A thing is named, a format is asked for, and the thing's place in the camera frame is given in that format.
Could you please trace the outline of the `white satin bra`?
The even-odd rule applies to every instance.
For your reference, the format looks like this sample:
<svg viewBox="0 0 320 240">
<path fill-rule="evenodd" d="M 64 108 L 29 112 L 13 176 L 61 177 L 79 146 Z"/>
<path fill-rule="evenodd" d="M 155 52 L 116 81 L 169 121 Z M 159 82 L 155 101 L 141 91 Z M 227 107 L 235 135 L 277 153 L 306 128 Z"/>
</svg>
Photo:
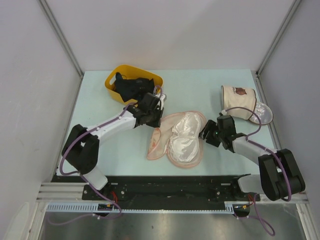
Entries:
<svg viewBox="0 0 320 240">
<path fill-rule="evenodd" d="M 203 127 L 203 116 L 196 111 L 188 111 L 171 128 L 168 141 L 168 158 L 179 167 L 191 168 L 201 161 L 199 133 Z"/>
</svg>

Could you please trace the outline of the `pink tulip mesh laundry bag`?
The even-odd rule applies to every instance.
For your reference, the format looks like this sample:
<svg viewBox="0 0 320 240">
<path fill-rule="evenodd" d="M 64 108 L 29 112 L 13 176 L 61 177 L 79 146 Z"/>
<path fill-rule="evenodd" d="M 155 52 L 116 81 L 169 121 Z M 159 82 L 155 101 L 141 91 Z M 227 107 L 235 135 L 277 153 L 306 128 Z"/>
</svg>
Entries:
<svg viewBox="0 0 320 240">
<path fill-rule="evenodd" d="M 150 161 L 167 156 L 179 168 L 197 166 L 204 154 L 203 141 L 199 139 L 207 120 L 199 111 L 185 111 L 167 115 L 154 129 L 146 158 Z"/>
</svg>

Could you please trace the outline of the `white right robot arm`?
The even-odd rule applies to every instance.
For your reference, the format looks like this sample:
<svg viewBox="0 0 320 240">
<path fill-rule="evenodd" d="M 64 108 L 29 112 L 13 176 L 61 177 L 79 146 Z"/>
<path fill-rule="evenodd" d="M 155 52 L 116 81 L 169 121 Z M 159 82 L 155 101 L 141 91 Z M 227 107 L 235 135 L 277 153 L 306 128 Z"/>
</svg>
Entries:
<svg viewBox="0 0 320 240">
<path fill-rule="evenodd" d="M 198 137 L 212 146 L 222 145 L 225 150 L 258 165 L 259 174 L 236 177 L 236 185 L 230 188 L 230 194 L 237 201 L 254 193 L 263 194 L 271 201 L 289 202 L 294 194 L 306 189 L 296 159 L 289 149 L 270 149 L 244 133 L 237 133 L 235 121 L 229 115 L 219 116 L 216 122 L 208 120 Z"/>
</svg>

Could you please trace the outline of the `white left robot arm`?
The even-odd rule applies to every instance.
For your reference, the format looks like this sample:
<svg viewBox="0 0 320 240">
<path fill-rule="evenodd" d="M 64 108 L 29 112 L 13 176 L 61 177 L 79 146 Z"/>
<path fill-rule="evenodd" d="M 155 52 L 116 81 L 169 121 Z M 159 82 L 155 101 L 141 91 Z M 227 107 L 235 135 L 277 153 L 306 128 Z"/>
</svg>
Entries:
<svg viewBox="0 0 320 240">
<path fill-rule="evenodd" d="M 158 128 L 164 111 L 164 93 L 146 93 L 142 100 L 129 103 L 111 119 L 91 127 L 75 125 L 61 152 L 59 171 L 63 176 L 80 174 L 100 200 L 110 196 L 108 178 L 98 168 L 100 146 L 118 133 L 147 125 Z"/>
</svg>

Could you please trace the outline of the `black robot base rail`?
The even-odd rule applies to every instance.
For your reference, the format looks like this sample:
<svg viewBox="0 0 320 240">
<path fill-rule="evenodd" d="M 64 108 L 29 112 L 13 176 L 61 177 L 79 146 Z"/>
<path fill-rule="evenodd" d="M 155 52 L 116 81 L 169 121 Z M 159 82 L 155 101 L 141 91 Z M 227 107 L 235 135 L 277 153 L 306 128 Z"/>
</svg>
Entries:
<svg viewBox="0 0 320 240">
<path fill-rule="evenodd" d="M 85 186 L 81 198 L 85 201 L 103 201 L 109 198 L 120 207 L 138 203 L 147 206 L 190 206 L 206 202 L 259 201 L 259 194 L 240 191 L 236 177 L 238 176 L 111 176 L 98 193 Z"/>
</svg>

